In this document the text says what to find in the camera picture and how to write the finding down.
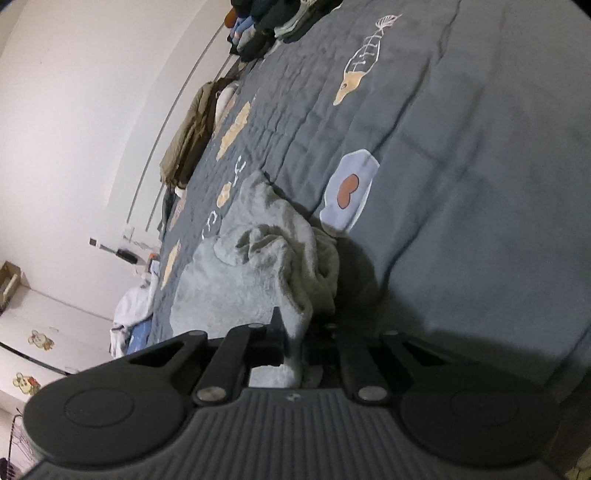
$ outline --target white wall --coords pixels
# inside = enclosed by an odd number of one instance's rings
[[[0,261],[111,318],[134,268],[105,206],[154,79],[200,0],[29,0],[0,57]]]
[[[10,443],[10,428],[12,426],[12,414],[0,410],[0,458],[8,457],[8,444]]]
[[[2,12],[0,12],[0,54],[10,38],[12,29],[17,24],[18,17],[25,7],[27,0],[13,0]]]
[[[137,241],[158,243],[164,190],[160,161],[195,93],[204,83],[225,76],[238,59],[228,55],[228,29],[223,26],[227,13],[227,3],[205,0],[152,84],[125,147],[108,211],[114,220],[127,220],[135,228]]]

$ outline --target wire rack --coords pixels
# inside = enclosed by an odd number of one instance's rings
[[[17,480],[37,463],[33,449],[27,439],[22,415],[12,419],[10,444],[8,446],[7,479]]]

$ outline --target gray bedspread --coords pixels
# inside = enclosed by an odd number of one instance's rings
[[[243,81],[165,238],[150,342],[261,169],[340,237],[340,321],[566,395],[589,363],[590,46],[570,0],[345,0]]]

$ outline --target round black pad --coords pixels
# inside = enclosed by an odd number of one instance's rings
[[[182,397],[158,369],[106,364],[43,388],[27,403],[24,423],[52,462],[105,466],[156,450],[184,418]]]
[[[437,456],[502,467],[539,455],[560,421],[542,388],[483,365],[429,367],[403,396],[403,423]]]

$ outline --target crumpled blanket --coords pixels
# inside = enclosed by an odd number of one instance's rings
[[[247,177],[219,234],[201,242],[183,271],[170,313],[174,335],[225,336],[238,325],[269,324],[281,310],[290,357],[258,367],[251,386],[297,387],[299,349],[312,315],[335,312],[339,275],[335,240],[280,198],[263,173]]]

